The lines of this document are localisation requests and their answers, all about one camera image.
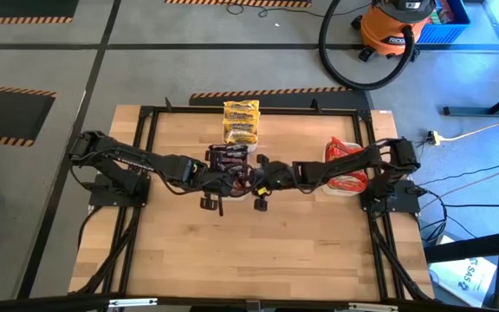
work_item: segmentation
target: concrete floor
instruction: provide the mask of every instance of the concrete floor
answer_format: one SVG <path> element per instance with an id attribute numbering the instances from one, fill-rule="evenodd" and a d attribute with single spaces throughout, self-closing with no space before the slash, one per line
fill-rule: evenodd
<path id="1" fill-rule="evenodd" d="M 324 12 L 327 2 L 315 2 L 312 11 Z M 0 42 L 97 43 L 112 3 L 81 0 L 75 20 L 68 25 L 0 25 Z M 339 11 L 363 3 L 366 1 L 345 1 Z M 467 11 L 472 24 L 456 43 L 498 44 L 482 5 L 468 4 Z M 221 6 L 123 0 L 111 43 L 316 43 L 320 18 L 270 12 L 262 19 L 257 12 L 248 8 L 242 15 L 232 16 Z M 329 34 L 331 42 L 360 42 L 349 28 L 358 14 L 336 17 Z M 394 60 L 381 57 L 363 64 L 357 61 L 357 53 L 331 51 L 330 55 L 339 71 L 357 81 L 378 80 L 395 66 Z M 4 198 L 0 204 L 1 300 L 16 295 L 94 56 L 94 51 L 0 51 L 1 86 L 58 93 L 33 147 L 0 146 L 0 195 Z M 83 128 L 107 131 L 117 105 L 159 106 L 166 96 L 173 105 L 187 105 L 189 96 L 196 92 L 329 86 L 336 83 L 326 75 L 313 50 L 108 51 Z M 443 117 L 441 107 L 485 107 L 499 101 L 499 51 L 423 51 L 395 82 L 370 95 L 375 109 L 394 112 L 399 134 L 411 140 L 420 141 L 426 130 L 451 137 L 477 129 L 499 120 Z M 421 170 L 413 175 L 418 182 L 499 164 L 499 129 L 443 146 L 428 146 L 421 162 Z M 485 175 L 429 187 L 443 193 L 481 176 Z M 33 296 L 67 292 L 87 198 L 88 194 L 68 179 Z M 446 202 L 499 204 L 499 177 L 455 193 Z M 499 232 L 497 208 L 453 208 L 449 214 L 478 236 Z M 425 209 L 421 222 L 430 223 L 440 216 L 439 207 L 433 205 Z M 451 221 L 447 231 L 468 237 Z"/>

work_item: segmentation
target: black hose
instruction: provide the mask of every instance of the black hose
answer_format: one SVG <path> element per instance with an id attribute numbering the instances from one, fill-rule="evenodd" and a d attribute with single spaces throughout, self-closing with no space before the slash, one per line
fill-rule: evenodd
<path id="1" fill-rule="evenodd" d="M 405 50 L 402 58 L 399 60 L 398 66 L 385 78 L 372 82 L 372 83 L 359 83 L 355 81 L 351 81 L 341 75 L 336 68 L 334 68 L 333 64 L 328 59 L 327 55 L 327 32 L 328 25 L 330 24 L 330 20 L 333 17 L 334 11 L 336 7 L 340 3 L 340 0 L 333 0 L 330 6 L 328 7 L 327 14 L 325 14 L 325 18 L 322 21 L 321 32 L 319 33 L 319 55 L 321 56 L 321 63 L 325 67 L 325 70 L 342 86 L 354 89 L 354 90 L 374 90 L 377 88 L 382 88 L 388 83 L 392 82 L 399 74 L 404 70 L 407 63 L 410 61 L 413 48 L 415 46 L 415 36 L 413 35 L 412 27 L 410 25 L 404 26 L 402 29 L 402 33 L 404 34 L 405 39 Z"/>

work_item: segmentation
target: wooden tabletop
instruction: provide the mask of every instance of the wooden tabletop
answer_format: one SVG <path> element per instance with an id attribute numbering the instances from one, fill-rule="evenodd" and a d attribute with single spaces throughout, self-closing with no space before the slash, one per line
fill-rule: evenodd
<path id="1" fill-rule="evenodd" d="M 118 106 L 109 135 L 131 144 L 138 112 L 139 106 Z M 377 139 L 397 137 L 392 113 L 372 114 Z M 160 114 L 153 152 L 203 159 L 209 144 L 221 142 L 221 133 L 221 114 Z M 250 162 L 255 164 L 258 153 L 287 163 L 321 160 L 333 135 L 355 142 L 351 118 L 262 115 L 259 144 Z M 175 196 L 157 177 L 149 196 L 141 213 L 128 295 L 379 300 L 366 214 L 357 196 L 330 196 L 321 189 L 311 195 L 275 192 L 268 197 L 267 212 L 255 211 L 253 198 L 247 197 L 225 201 L 222 218 L 199 208 L 202 194 Z M 116 216 L 117 208 L 105 207 L 87 224 L 71 291 L 83 286 L 107 256 Z M 391 217 L 401 263 L 432 296 L 417 222 L 409 214 Z M 388 291 L 394 296 L 390 265 L 384 263 Z"/>

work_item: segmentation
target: blue crate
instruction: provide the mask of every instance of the blue crate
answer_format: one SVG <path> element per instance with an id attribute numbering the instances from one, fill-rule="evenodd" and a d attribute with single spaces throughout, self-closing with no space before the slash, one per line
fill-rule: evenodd
<path id="1" fill-rule="evenodd" d="M 452 43 L 469 27 L 470 20 L 462 0 L 448 0 L 456 21 L 449 24 L 426 24 L 418 43 Z"/>

